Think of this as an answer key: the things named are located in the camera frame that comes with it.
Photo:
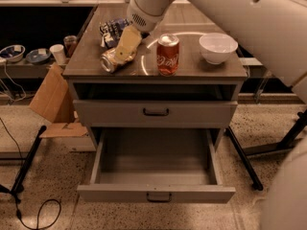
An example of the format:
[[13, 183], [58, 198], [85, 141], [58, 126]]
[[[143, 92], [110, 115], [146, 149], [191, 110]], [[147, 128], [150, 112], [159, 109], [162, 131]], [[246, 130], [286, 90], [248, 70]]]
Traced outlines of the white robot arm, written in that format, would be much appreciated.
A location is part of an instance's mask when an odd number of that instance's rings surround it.
[[[150, 32], [174, 0], [130, 0], [137, 34]], [[237, 39], [307, 103], [307, 6], [303, 0], [188, 0]], [[307, 138], [286, 157], [264, 201], [261, 230], [307, 230]]]

